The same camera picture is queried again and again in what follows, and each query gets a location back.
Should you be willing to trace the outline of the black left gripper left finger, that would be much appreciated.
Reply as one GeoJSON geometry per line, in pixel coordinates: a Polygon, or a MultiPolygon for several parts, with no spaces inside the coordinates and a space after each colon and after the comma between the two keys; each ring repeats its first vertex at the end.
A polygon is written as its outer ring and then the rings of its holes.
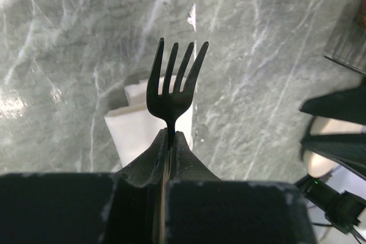
{"type": "Polygon", "coordinates": [[[159,243],[166,130],[117,173],[1,176],[2,243],[159,243]]]}

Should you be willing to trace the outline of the beige round plate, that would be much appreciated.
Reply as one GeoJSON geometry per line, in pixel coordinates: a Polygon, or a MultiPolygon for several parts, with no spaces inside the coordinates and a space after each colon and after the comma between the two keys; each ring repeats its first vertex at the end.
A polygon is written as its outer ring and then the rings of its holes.
{"type": "Polygon", "coordinates": [[[365,179],[365,116],[350,121],[314,117],[301,141],[308,174],[320,178],[336,165],[365,179]]]}

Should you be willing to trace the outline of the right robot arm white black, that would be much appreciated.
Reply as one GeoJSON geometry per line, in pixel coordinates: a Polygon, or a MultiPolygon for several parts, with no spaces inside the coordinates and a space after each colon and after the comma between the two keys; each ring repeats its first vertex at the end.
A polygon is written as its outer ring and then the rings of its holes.
{"type": "Polygon", "coordinates": [[[365,180],[365,80],[358,86],[306,100],[302,113],[313,116],[301,140],[308,174],[296,182],[302,195],[324,212],[332,227],[365,240],[365,198],[327,185],[341,166],[365,180]]]}

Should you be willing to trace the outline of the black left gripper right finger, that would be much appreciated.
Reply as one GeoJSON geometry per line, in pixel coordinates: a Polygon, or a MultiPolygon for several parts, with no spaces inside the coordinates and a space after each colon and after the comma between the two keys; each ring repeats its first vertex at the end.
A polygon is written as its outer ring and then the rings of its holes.
{"type": "Polygon", "coordinates": [[[188,180],[195,155],[177,132],[175,179],[166,184],[165,243],[316,243],[295,185],[276,181],[188,180]]]}

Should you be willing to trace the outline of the black fork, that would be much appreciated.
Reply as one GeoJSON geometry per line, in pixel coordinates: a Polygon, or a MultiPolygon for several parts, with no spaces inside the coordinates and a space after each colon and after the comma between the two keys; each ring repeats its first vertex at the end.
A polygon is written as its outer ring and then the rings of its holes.
{"type": "Polygon", "coordinates": [[[158,88],[164,54],[164,39],[161,38],[159,40],[146,88],[146,103],[151,115],[166,122],[169,146],[171,146],[174,141],[176,121],[189,109],[193,102],[198,75],[208,47],[208,41],[202,44],[188,76],[184,78],[184,73],[194,50],[194,43],[191,42],[186,49],[176,78],[172,81],[173,69],[178,53],[178,43],[174,43],[164,75],[162,92],[159,93],[158,88]]]}

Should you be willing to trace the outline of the white cloth napkin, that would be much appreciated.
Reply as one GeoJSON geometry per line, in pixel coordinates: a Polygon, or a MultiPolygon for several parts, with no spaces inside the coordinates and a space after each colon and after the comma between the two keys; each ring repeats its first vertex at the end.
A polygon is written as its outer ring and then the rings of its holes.
{"type": "Polygon", "coordinates": [[[123,167],[134,161],[152,144],[165,121],[150,114],[146,105],[147,80],[124,88],[126,107],[110,110],[105,122],[123,167]]]}

